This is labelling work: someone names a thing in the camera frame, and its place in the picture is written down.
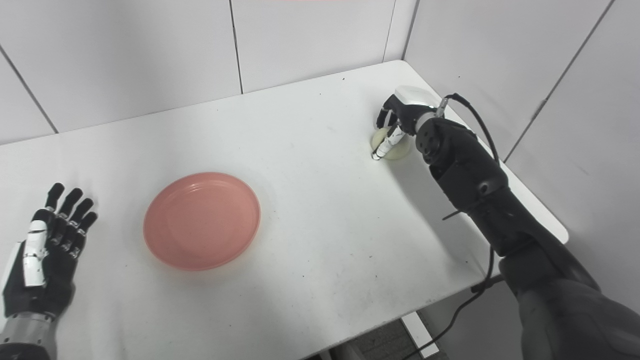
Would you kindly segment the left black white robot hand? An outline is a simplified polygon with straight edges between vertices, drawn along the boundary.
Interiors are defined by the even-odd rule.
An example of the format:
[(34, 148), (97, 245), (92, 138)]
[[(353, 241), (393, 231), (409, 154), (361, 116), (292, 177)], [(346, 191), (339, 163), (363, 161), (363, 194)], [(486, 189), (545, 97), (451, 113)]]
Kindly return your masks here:
[(94, 201), (62, 183), (48, 191), (43, 207), (32, 215), (3, 287), (4, 316), (20, 313), (60, 317), (73, 300), (74, 276), (98, 214)]

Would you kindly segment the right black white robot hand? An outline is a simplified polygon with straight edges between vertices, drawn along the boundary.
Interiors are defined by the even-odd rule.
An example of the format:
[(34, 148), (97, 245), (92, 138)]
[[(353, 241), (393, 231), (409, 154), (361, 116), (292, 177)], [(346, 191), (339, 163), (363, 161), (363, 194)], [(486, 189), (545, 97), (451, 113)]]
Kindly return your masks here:
[(418, 120), (433, 115), (440, 104), (427, 89), (402, 85), (384, 101), (375, 121), (377, 131), (370, 146), (373, 160), (399, 160), (409, 153), (410, 138), (418, 132)]

